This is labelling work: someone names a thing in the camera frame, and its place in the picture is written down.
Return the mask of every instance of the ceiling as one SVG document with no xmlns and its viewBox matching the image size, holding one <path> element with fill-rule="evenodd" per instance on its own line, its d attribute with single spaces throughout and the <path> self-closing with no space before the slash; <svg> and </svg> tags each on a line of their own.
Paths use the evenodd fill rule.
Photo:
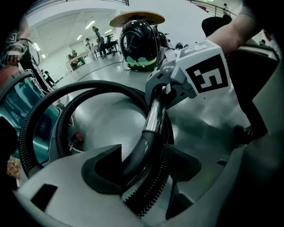
<svg viewBox="0 0 284 227">
<path fill-rule="evenodd" d="M 95 37 L 92 26 L 99 29 L 101 35 L 113 29 L 109 21 L 115 16 L 113 12 L 68 12 L 64 15 L 57 15 L 49 21 L 43 22 L 31 28 L 31 40 L 38 44 L 41 53 L 50 55 L 66 45 L 71 45 L 86 38 Z M 95 23 L 88 29 L 85 27 L 92 21 Z"/>
</svg>

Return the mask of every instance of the railing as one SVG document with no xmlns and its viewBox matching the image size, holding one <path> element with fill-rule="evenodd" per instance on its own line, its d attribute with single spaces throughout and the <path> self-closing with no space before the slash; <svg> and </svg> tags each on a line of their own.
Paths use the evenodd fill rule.
<svg viewBox="0 0 284 227">
<path fill-rule="evenodd" d="M 27 11 L 27 15 L 44 7 L 47 5 L 52 5 L 52 4 L 59 4 L 63 2 L 68 2 L 68 1 L 73 1 L 73 0 L 37 0 L 34 4 L 31 5 L 29 10 Z M 123 5 L 129 5 L 129 0 L 102 0 L 102 1 L 109 1 L 109 2 L 115 2 Z"/>
<path fill-rule="evenodd" d="M 194 0 L 189 0 L 191 3 L 199 6 L 201 9 L 205 10 L 212 16 L 219 16 L 223 17 L 224 12 L 226 12 L 227 15 L 231 16 L 232 19 L 236 17 L 236 14 L 230 12 L 230 11 L 225 11 L 224 8 L 221 8 L 219 6 L 206 3 L 206 2 L 201 2 L 201 1 L 194 1 Z"/>
</svg>

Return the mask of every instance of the gray floor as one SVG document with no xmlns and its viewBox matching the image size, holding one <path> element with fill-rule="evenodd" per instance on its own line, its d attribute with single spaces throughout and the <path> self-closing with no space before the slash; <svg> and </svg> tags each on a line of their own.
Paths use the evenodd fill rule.
<svg viewBox="0 0 284 227">
<path fill-rule="evenodd" d="M 149 73 L 126 71 L 121 61 L 122 56 L 96 60 L 67 75 L 57 86 L 82 80 L 108 80 L 145 91 Z M 69 94 L 68 99 L 81 92 Z M 167 113 L 174 130 L 175 145 L 180 150 L 192 150 L 197 155 L 199 152 L 219 155 L 220 159 L 228 159 L 237 146 L 232 135 L 233 127 L 236 124 L 249 124 L 238 105 L 233 88 L 229 93 L 211 97 L 202 103 L 187 98 L 167 110 Z M 75 111 L 75 122 L 85 136 L 85 151 L 122 144 L 123 159 L 140 138 L 145 117 L 141 110 L 122 94 L 103 94 L 91 98 Z M 163 221 L 167 204 L 165 201 L 168 200 L 169 194 L 170 186 L 167 185 L 144 221 L 150 225 Z"/>
</svg>

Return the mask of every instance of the sneaker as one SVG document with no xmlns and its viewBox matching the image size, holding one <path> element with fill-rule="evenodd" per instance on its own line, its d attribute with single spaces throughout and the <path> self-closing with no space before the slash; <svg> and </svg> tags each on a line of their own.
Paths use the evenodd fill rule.
<svg viewBox="0 0 284 227">
<path fill-rule="evenodd" d="M 236 141 L 240 144 L 249 144 L 251 141 L 263 136 L 253 131 L 252 126 L 245 128 L 241 125 L 237 125 L 233 129 Z"/>
</svg>

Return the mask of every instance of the black cable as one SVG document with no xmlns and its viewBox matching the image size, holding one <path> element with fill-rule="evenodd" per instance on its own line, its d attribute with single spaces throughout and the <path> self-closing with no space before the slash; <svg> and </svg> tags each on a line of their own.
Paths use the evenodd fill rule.
<svg viewBox="0 0 284 227">
<path fill-rule="evenodd" d="M 140 98 L 143 100 L 142 103 L 143 105 L 145 105 L 144 109 L 146 110 L 144 111 L 144 114 L 147 116 L 149 113 L 149 108 L 145 101 L 145 93 L 134 88 L 131 89 L 137 92 Z M 86 91 L 75 97 L 63 109 L 58 119 L 56 134 L 55 134 L 56 148 L 57 151 L 59 152 L 60 157 L 71 155 L 71 152 L 68 148 L 67 129 L 68 129 L 69 120 L 75 109 L 85 100 L 103 93 L 107 93 L 107 91 L 101 90 L 99 88 Z M 162 136 L 163 136 L 163 144 L 174 143 L 173 130 L 171 127 L 170 119 L 167 114 L 165 116 Z M 168 173 L 166 172 L 163 163 L 162 144 L 161 144 L 161 150 L 158 152 L 158 156 L 151 160 L 150 165 L 152 167 L 147 169 L 147 171 L 149 171 L 149 174 L 144 180 L 144 182 L 125 201 L 126 205 L 139 217 L 147 213 L 147 211 L 155 203 L 156 199 L 159 197 L 168 179 Z"/>
<path fill-rule="evenodd" d="M 80 95 L 80 98 L 73 99 L 74 101 L 72 104 L 68 104 L 64 108 L 64 115 L 65 117 L 62 117 L 63 122 L 58 123 L 58 125 L 62 125 L 62 129 L 66 130 L 65 125 L 66 122 L 69 122 L 70 118 L 67 118 L 66 116 L 71 116 L 72 112 L 76 109 L 76 106 L 78 106 L 81 102 L 83 102 L 87 95 L 88 97 L 92 97 L 94 95 L 102 94 L 102 93 L 110 93 L 110 92 L 117 92 L 117 93 L 123 93 L 129 97 L 131 97 L 134 102 L 146 113 L 149 113 L 149 107 L 145 101 L 145 93 L 142 91 L 139 91 L 134 88 L 130 88 L 127 86 L 124 86 L 122 84 L 118 84 L 115 82 L 109 82 L 109 81 L 84 81 L 84 82 L 78 82 L 74 84 L 70 84 L 67 86 L 64 86 L 62 88 L 59 88 L 55 90 L 52 93 L 47 94 L 45 97 L 43 97 L 41 100 L 39 100 L 29 111 L 27 114 L 21 131 L 19 135 L 19 153 L 20 153 L 20 160 L 21 164 L 23 166 L 24 172 L 28 177 L 31 176 L 32 173 L 35 173 L 38 169 L 41 169 L 42 167 L 38 163 L 35 152 L 33 149 L 33 134 L 36 128 L 36 125 L 41 118 L 42 114 L 44 113 L 45 109 L 48 108 L 54 101 L 61 98 L 62 96 L 74 92 L 76 90 L 82 90 L 82 89 L 90 89 L 93 90 L 87 91 Z M 64 132 L 62 135 L 62 142 L 63 145 L 59 147 L 60 150 L 60 156 L 68 156 L 69 155 L 69 149 L 67 147 L 64 147 Z M 163 126 L 163 143 L 173 143 L 174 137 L 173 137 L 173 131 L 170 124 L 170 119 L 165 115 L 165 121 Z M 162 192 L 167 179 L 168 174 L 165 171 L 165 166 L 163 163 L 163 147 L 161 144 L 161 150 L 157 152 L 157 156 L 152 159 L 151 163 L 153 166 L 142 183 L 142 185 L 139 187 L 139 189 L 131 195 L 127 201 L 127 206 L 133 210 L 134 213 L 136 213 L 138 216 L 142 216 L 145 214 L 149 208 L 155 203 L 157 198 L 159 197 L 160 193 Z"/>
<path fill-rule="evenodd" d="M 91 73 L 93 73 L 93 72 L 96 72 L 97 70 L 100 70 L 100 69 L 102 69 L 102 68 L 104 68 L 104 67 L 111 66 L 111 65 L 117 64 L 117 63 L 121 63 L 121 62 L 114 62 L 114 63 L 111 63 L 111 64 L 109 64 L 109 65 L 102 66 L 102 67 L 100 67 L 100 68 L 98 68 L 98 69 L 95 69 L 95 70 L 93 70 L 92 72 L 89 72 L 89 73 L 87 73 L 86 75 L 84 75 L 83 77 L 81 77 L 78 81 L 80 81 L 80 80 L 83 79 L 84 77 L 88 76 L 89 74 L 91 74 Z"/>
<path fill-rule="evenodd" d="M 36 50 L 36 48 L 35 48 L 35 43 L 32 42 L 31 40 L 25 39 L 25 38 L 20 38 L 19 40 L 25 40 L 25 41 L 30 42 L 30 43 L 32 44 L 32 46 L 34 47 L 34 49 Z M 39 53 L 38 53 L 37 50 L 36 50 L 36 53 L 37 53 L 37 56 L 38 56 L 38 59 L 39 59 L 39 63 L 37 64 L 36 61 L 34 60 L 34 61 L 35 61 L 34 64 L 37 65 L 37 66 L 39 66 L 39 64 L 40 64 L 41 62 L 40 62 L 40 57 L 39 57 Z"/>
<path fill-rule="evenodd" d="M 173 45 L 169 42 L 170 46 L 172 47 L 171 49 L 174 50 Z"/>
</svg>

